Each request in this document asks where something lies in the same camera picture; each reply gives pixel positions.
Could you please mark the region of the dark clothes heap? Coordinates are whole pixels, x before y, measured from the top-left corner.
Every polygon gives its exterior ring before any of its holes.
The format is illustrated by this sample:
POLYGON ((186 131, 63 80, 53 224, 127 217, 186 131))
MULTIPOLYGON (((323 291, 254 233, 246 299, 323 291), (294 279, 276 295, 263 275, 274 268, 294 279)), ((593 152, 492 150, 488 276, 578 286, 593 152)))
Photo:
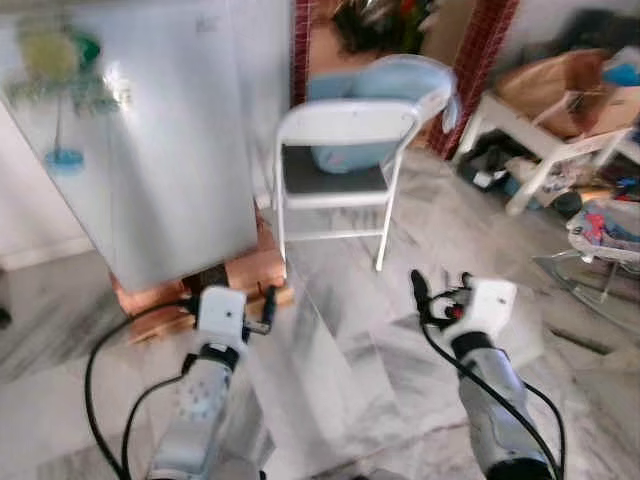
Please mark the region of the dark clothes heap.
POLYGON ((617 54, 640 44, 640 18, 607 9, 576 10, 545 45, 549 56, 573 50, 602 49, 617 54))

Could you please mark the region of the black box with white label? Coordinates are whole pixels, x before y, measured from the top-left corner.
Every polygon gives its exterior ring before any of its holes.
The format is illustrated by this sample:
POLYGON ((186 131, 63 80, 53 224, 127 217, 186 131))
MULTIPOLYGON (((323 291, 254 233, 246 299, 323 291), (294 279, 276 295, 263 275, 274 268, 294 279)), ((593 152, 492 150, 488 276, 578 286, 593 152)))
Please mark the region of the black box with white label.
POLYGON ((509 179, 508 161, 524 155, 524 148, 507 134, 484 134, 472 150, 463 154, 457 173, 472 187, 484 192, 493 191, 503 187, 509 179))

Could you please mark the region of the light blue plastic baby tub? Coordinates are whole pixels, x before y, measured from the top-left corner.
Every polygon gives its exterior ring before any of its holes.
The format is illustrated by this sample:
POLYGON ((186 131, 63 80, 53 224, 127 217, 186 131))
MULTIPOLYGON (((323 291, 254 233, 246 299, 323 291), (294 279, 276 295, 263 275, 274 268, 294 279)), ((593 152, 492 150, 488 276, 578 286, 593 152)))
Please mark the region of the light blue plastic baby tub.
MULTIPOLYGON (((442 131, 460 122, 460 97, 453 70, 439 61, 412 54, 375 60, 361 70, 321 74, 308 81, 308 101, 326 99, 396 100, 417 102, 426 119, 442 113, 442 131)), ((397 150, 397 140, 312 148, 321 172, 347 174, 379 166, 397 150)))

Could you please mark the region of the green flower fridge sticker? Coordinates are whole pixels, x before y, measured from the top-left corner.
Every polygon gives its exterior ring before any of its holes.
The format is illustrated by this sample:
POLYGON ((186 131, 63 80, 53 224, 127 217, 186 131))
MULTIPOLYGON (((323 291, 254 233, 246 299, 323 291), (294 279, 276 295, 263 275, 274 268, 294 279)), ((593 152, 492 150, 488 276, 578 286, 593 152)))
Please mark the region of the green flower fridge sticker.
POLYGON ((124 97, 111 87, 99 60, 99 38, 73 24, 20 27, 17 32, 23 70, 4 84, 12 104, 52 111, 52 146, 42 164, 54 174, 83 172, 86 154, 67 143, 67 127, 79 116, 115 113, 124 97))

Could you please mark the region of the white folding chair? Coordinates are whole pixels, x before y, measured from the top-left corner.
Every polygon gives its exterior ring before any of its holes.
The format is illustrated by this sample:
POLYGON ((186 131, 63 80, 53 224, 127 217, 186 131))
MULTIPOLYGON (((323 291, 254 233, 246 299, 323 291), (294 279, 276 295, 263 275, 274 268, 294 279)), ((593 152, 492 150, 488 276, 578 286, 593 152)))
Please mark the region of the white folding chair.
POLYGON ((330 241, 330 239, 379 238, 375 271, 383 270, 390 224, 396 206, 404 151, 424 124, 420 108, 392 100, 332 99, 303 102, 283 116, 276 128, 273 152, 274 211, 276 243, 283 259, 288 241, 330 241), (315 166, 320 147, 349 147, 393 142, 394 148, 374 168, 343 175, 326 175, 315 166), (319 209, 361 209, 383 206, 378 229, 316 230, 291 234, 285 225, 285 211, 319 209))

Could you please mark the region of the dark leafy plant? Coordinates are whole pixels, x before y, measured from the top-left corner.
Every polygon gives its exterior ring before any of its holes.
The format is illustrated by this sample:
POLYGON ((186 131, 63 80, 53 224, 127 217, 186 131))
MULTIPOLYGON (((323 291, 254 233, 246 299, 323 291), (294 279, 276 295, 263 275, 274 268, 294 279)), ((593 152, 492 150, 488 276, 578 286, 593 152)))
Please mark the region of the dark leafy plant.
POLYGON ((440 0, 342 0, 332 17, 340 47, 348 54, 417 54, 440 0))

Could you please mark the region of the wide red patterned pillar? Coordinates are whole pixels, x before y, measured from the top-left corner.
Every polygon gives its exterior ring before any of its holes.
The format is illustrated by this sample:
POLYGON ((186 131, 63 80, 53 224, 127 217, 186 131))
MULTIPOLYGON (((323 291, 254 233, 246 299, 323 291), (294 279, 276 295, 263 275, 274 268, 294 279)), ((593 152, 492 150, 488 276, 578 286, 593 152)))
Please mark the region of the wide red patterned pillar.
POLYGON ((431 15, 428 40, 422 54, 442 61, 457 77, 460 122, 451 132, 434 131, 431 148, 443 159, 456 154, 467 140, 468 123, 486 90, 490 73, 515 20, 521 0, 442 0, 431 15))

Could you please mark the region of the grey baby bouncer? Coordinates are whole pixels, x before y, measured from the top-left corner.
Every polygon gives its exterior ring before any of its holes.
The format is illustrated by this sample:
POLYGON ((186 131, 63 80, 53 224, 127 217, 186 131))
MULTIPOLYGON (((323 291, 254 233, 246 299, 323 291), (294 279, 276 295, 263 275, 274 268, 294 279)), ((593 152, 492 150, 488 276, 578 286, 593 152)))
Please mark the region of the grey baby bouncer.
POLYGON ((618 279, 639 283, 640 204, 594 198, 567 220, 570 248, 532 261, 581 305, 608 323, 635 333, 639 293, 614 288, 618 279))

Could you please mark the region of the brown paper bag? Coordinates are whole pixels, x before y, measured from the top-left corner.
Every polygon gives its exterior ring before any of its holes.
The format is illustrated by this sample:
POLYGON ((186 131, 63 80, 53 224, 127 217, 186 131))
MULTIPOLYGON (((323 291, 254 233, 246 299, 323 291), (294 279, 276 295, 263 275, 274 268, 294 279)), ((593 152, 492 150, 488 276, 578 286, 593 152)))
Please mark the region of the brown paper bag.
POLYGON ((603 70, 607 51, 585 49, 532 61, 495 83, 494 95, 544 131, 570 138, 609 131, 604 110, 611 88, 603 70))

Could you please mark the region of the bright blue plastic item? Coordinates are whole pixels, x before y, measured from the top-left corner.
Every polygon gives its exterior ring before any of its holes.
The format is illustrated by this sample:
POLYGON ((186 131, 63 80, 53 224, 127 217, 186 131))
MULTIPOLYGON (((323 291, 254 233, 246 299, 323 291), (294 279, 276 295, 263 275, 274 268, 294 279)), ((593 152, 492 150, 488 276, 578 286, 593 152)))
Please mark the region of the bright blue plastic item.
POLYGON ((605 83, 618 87, 640 86, 640 50, 627 46, 616 52, 603 65, 602 79, 605 83))

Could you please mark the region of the tan cardboard box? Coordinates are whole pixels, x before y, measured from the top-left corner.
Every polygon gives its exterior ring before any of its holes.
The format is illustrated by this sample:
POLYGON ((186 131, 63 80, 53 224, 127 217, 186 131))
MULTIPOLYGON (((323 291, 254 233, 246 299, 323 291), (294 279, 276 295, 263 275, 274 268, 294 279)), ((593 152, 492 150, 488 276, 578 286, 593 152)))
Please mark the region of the tan cardboard box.
POLYGON ((640 86, 605 84, 580 97, 575 119, 579 136, 595 136, 631 127, 639 118, 640 86))

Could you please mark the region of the narrow red patterned pillar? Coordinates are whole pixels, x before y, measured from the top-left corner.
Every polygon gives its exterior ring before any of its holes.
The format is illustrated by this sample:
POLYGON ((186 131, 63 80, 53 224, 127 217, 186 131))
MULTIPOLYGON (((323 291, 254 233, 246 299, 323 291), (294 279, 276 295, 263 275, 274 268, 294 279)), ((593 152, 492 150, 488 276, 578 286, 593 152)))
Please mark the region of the narrow red patterned pillar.
POLYGON ((316 0, 292 0, 291 106, 305 101, 308 69, 308 47, 316 0))

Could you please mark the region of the red brick fridge base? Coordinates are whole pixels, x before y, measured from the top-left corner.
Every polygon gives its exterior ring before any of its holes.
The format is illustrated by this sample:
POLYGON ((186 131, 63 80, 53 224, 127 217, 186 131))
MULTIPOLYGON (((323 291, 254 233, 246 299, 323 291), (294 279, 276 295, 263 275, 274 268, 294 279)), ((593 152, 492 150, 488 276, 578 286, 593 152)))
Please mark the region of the red brick fridge base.
MULTIPOLYGON (((264 308, 265 294, 275 289, 275 301, 279 307, 292 306, 294 292, 285 283, 285 264, 271 228, 262 216, 256 214, 259 242, 241 256, 224 262, 218 268, 210 268, 201 273, 186 276, 173 282, 165 282, 143 291, 125 291, 114 275, 110 275, 119 305, 125 314, 136 315, 147 307, 160 305, 172 300, 182 300, 189 294, 198 294, 206 285, 212 284, 212 275, 225 275, 227 283, 234 291, 247 294, 246 312, 253 317, 260 316, 264 308)), ((195 329, 195 315, 178 308, 164 308, 157 314, 146 314, 127 328, 127 338, 131 343, 147 342, 159 337, 168 337, 195 329)))

